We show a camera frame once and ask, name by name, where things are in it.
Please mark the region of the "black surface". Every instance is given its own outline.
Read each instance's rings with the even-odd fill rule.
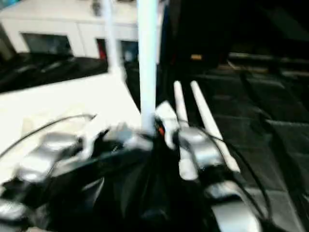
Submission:
[[[0,91],[106,72],[98,59],[21,54],[0,71]],[[140,107],[139,69],[126,64],[127,85]],[[301,231],[297,217],[309,229],[309,117],[306,79],[256,76],[247,72],[183,72],[158,66],[157,104],[173,107],[173,81],[181,80],[190,122],[202,126],[190,82],[197,80],[225,140],[235,145],[265,185],[274,206],[275,223],[291,232]],[[247,187],[264,204],[257,185],[238,160]]]

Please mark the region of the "white pole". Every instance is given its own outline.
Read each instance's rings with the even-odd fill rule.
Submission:
[[[109,73],[113,73],[115,76],[120,76],[124,81],[126,79],[125,71],[120,59],[120,44],[117,42],[115,30],[113,27],[113,5],[112,0],[102,0],[103,17],[105,21],[106,31],[106,49],[107,59],[109,65]]]
[[[188,116],[183,99],[183,89],[179,81],[174,82],[174,96],[176,102],[177,118],[179,120],[178,123],[182,126],[188,126]]]
[[[141,126],[154,134],[158,0],[138,0],[137,6]]]
[[[197,107],[198,107],[198,111],[201,115],[205,130],[219,138],[222,139],[222,135],[219,131],[219,128],[211,114],[211,111],[205,101],[205,98],[202,94],[201,89],[198,86],[198,83],[196,81],[191,82],[191,88],[193,91],[193,95],[195,98],[195,101],[197,103]],[[231,156],[229,150],[227,149],[227,146],[225,145],[225,143],[221,142],[221,141],[217,141],[217,145],[220,148],[220,150],[222,151],[226,164],[228,165],[228,167],[233,170],[233,171],[237,171],[240,172],[239,166],[236,162],[236,160]]]

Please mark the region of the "white table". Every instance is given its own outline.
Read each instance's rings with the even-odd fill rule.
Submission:
[[[102,130],[119,123],[140,129],[140,113],[125,83],[112,74],[100,74],[0,94],[0,152],[25,133],[55,119],[79,114],[104,116],[99,125]],[[42,135],[50,130],[80,134],[87,122],[74,119],[59,123],[26,139],[0,159],[0,183],[10,179],[16,163],[39,143]]]
[[[106,37],[104,17],[94,16],[91,0],[23,0],[0,12],[2,23],[17,52],[29,52],[21,33],[66,35],[73,55],[99,58],[96,39]],[[160,54],[164,3],[157,20],[157,62]],[[136,2],[113,4],[116,38],[138,40]]]

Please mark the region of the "black cable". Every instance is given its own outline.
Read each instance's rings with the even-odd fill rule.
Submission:
[[[0,154],[0,159],[6,154],[8,153],[10,150],[12,150],[15,146],[17,146],[19,143],[21,143],[23,140],[27,139],[28,137],[40,132],[41,130],[50,127],[54,124],[57,124],[59,122],[63,122],[72,118],[78,118],[78,117],[86,117],[89,118],[90,120],[92,120],[95,116],[94,115],[89,115],[89,114],[83,114],[83,115],[74,115],[74,116],[68,116],[68,117],[63,117],[60,119],[57,119],[55,121],[49,122],[47,124],[45,124],[44,126],[39,127],[36,130],[33,130],[27,134],[25,134],[23,137],[21,137],[20,139],[18,139],[17,141],[15,141],[14,143],[12,143],[7,149],[5,149],[1,154]]]
[[[263,184],[261,183],[260,179],[258,178],[258,176],[255,174],[254,170],[252,169],[251,165],[248,163],[248,161],[245,159],[245,157],[238,151],[238,149],[232,145],[231,143],[228,143],[226,141],[224,141],[223,139],[220,139],[220,138],[217,138],[209,133],[207,133],[205,131],[205,133],[210,136],[210,137],[213,137],[215,140],[219,140],[223,143],[225,143],[229,148],[231,148],[235,153],[236,155],[241,159],[241,161],[246,165],[246,167],[248,168],[249,172],[251,173],[254,181],[256,182],[256,184],[258,185],[259,189],[261,190],[262,192],[262,195],[263,195],[263,198],[265,200],[265,204],[266,204],[266,208],[267,208],[267,214],[268,216],[265,217],[267,218],[268,220],[272,221],[272,207],[271,207],[271,203],[270,203],[270,199],[269,199],[269,196],[267,195],[266,193],[266,190],[265,190],[265,187],[263,186]]]
[[[261,183],[260,179],[258,178],[258,176],[255,174],[254,170],[252,169],[251,165],[248,163],[248,161],[245,159],[245,157],[238,151],[238,149],[232,145],[231,143],[228,143],[226,141],[224,141],[223,139],[220,139],[216,136],[213,136],[212,134],[208,133],[207,131],[205,131],[204,128],[198,126],[198,125],[194,125],[194,123],[190,123],[186,120],[181,120],[181,119],[164,119],[164,120],[173,120],[173,121],[183,121],[183,122],[186,122],[188,123],[188,125],[192,126],[192,127],[196,127],[198,129],[200,129],[202,132],[204,132],[208,137],[210,138],[213,138],[215,140],[218,140],[218,141],[221,141],[223,143],[226,144],[226,146],[228,146],[229,148],[231,148],[234,153],[241,159],[241,161],[245,164],[245,166],[248,168],[251,176],[253,177],[254,181],[256,182],[256,184],[258,185],[259,189],[261,190],[262,192],[262,195],[263,195],[263,198],[264,198],[264,201],[265,201],[265,204],[266,204],[266,208],[267,208],[267,214],[268,216],[266,217],[261,208],[258,206],[256,200],[251,196],[251,194],[244,188],[244,186],[239,182],[239,181],[236,181],[237,185],[239,186],[239,188],[244,192],[244,194],[246,195],[246,197],[251,201],[251,203],[253,204],[253,206],[255,207],[255,209],[257,210],[258,214],[260,215],[260,217],[264,218],[264,219],[268,219],[269,221],[272,221],[272,207],[271,207],[271,203],[270,203],[270,199],[269,199],[269,196],[267,195],[266,193],[266,190],[265,190],[265,187],[263,186],[263,184]],[[222,153],[222,151],[220,149],[218,149],[220,154],[223,156],[224,158],[224,155]]]

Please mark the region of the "silver plastic casing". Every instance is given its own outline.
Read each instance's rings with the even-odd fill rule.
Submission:
[[[219,148],[203,131],[187,127],[182,128],[178,136],[179,146],[191,154],[198,171],[225,163]],[[204,193],[221,202],[211,207],[221,232],[261,231],[258,219],[234,182],[222,180],[206,187]],[[239,200],[225,200],[230,196],[237,196]]]
[[[16,170],[16,177],[30,183],[44,181],[63,152],[77,143],[74,135],[50,133],[43,137],[41,144],[26,155]]]

